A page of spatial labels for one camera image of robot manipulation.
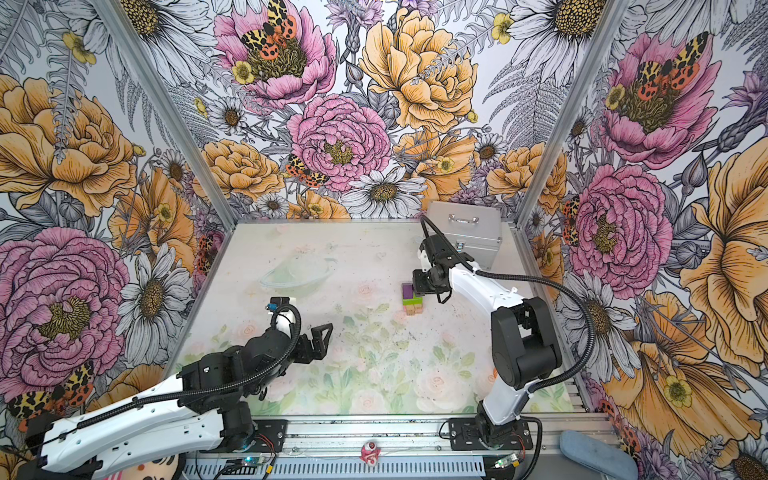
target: stack of blocks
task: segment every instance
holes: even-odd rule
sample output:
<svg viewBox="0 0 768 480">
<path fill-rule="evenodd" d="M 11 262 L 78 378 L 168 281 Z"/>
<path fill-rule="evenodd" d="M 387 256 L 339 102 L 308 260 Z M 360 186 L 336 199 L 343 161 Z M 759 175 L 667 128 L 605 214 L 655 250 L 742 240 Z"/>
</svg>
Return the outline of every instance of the stack of blocks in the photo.
<svg viewBox="0 0 768 480">
<path fill-rule="evenodd" d="M 413 284 L 404 283 L 402 285 L 402 308 L 406 315 L 415 315 L 424 312 L 424 299 L 413 295 Z"/>
</svg>

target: floral wall panel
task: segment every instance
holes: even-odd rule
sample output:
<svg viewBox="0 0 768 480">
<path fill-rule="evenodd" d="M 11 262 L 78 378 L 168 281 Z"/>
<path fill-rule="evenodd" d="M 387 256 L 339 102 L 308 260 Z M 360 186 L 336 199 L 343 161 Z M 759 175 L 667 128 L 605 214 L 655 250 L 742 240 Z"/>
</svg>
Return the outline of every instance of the floral wall panel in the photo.
<svg viewBox="0 0 768 480">
<path fill-rule="evenodd" d="M 122 4 L 237 216 L 326 219 L 511 217 L 605 1 Z"/>
<path fill-rule="evenodd" d="M 0 443 L 21 447 L 44 410 L 161 378 L 224 231 L 88 4 L 3 3 L 0 51 Z"/>
<path fill-rule="evenodd" d="M 641 478 L 768 478 L 768 2 L 632 9 L 526 231 L 594 317 L 584 379 Z M 583 354 L 581 312 L 555 306 Z"/>
</svg>

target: metal post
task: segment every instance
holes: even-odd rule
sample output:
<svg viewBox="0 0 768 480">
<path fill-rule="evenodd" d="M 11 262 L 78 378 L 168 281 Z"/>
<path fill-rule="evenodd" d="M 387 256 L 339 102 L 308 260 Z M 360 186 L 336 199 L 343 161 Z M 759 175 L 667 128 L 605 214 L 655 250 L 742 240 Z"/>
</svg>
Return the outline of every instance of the metal post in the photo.
<svg viewBox="0 0 768 480">
<path fill-rule="evenodd" d="M 181 154 L 192 166 L 200 185 L 205 189 L 211 204 L 216 209 L 224 229 L 227 232 L 234 230 L 236 221 L 227 199 L 221 193 L 210 168 L 203 162 L 202 154 L 192 138 L 192 133 L 187 129 L 176 104 L 171 100 L 160 74 L 150 63 L 151 55 L 134 30 L 128 16 L 125 15 L 120 0 L 100 0 L 92 2 L 92 5 L 106 24 L 107 30 L 120 49 L 120 54 L 137 75 L 136 79 L 141 80 L 141 86 L 154 107 L 160 112 Z"/>
<path fill-rule="evenodd" d="M 571 89 L 568 90 L 568 96 L 565 98 L 560 109 L 560 115 L 554 123 L 552 133 L 547 140 L 544 153 L 541 156 L 541 162 L 538 164 L 536 173 L 531 179 L 528 191 L 525 192 L 523 203 L 515 216 L 515 224 L 518 228 L 523 228 L 525 222 L 533 212 L 533 207 L 538 202 L 541 192 L 547 183 L 547 177 L 552 172 L 554 164 L 557 163 L 558 155 L 562 149 L 568 131 L 571 129 L 576 116 L 579 112 L 579 106 L 589 87 L 594 86 L 595 72 L 598 71 L 600 63 L 605 59 L 608 50 L 611 48 L 616 36 L 621 19 L 629 7 L 629 0 L 608 0 L 603 8 L 603 14 L 595 29 L 595 35 L 589 44 L 587 55 L 584 57 L 578 73 L 574 76 Z"/>
</svg>

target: floral tablecloth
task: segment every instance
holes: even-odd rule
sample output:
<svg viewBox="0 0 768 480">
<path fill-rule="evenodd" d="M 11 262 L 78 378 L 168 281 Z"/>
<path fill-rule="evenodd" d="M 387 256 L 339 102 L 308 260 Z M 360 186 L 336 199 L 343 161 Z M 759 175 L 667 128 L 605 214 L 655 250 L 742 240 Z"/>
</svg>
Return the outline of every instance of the floral tablecloth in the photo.
<svg viewBox="0 0 768 480">
<path fill-rule="evenodd" d="M 503 230 L 493 270 L 523 273 Z M 294 296 L 304 332 L 333 323 L 328 356 L 291 366 L 264 401 L 250 397 L 254 415 L 474 412 L 494 380 L 490 319 L 458 294 L 403 312 L 401 284 L 419 265 L 421 240 L 418 223 L 239 225 L 175 369 L 260 335 L 269 298 Z M 563 385 L 537 392 L 528 408 L 572 410 Z"/>
</svg>

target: toolbox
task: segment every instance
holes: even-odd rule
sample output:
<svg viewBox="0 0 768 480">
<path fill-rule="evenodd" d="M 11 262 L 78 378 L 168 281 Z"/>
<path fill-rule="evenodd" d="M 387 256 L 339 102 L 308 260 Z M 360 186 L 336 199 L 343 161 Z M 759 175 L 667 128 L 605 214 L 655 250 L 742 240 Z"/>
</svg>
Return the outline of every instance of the toolbox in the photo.
<svg viewBox="0 0 768 480">
<path fill-rule="evenodd" d="M 459 252 L 469 253 L 484 269 L 491 268 L 502 244 L 502 213 L 492 207 L 429 202 L 427 217 Z"/>
</svg>

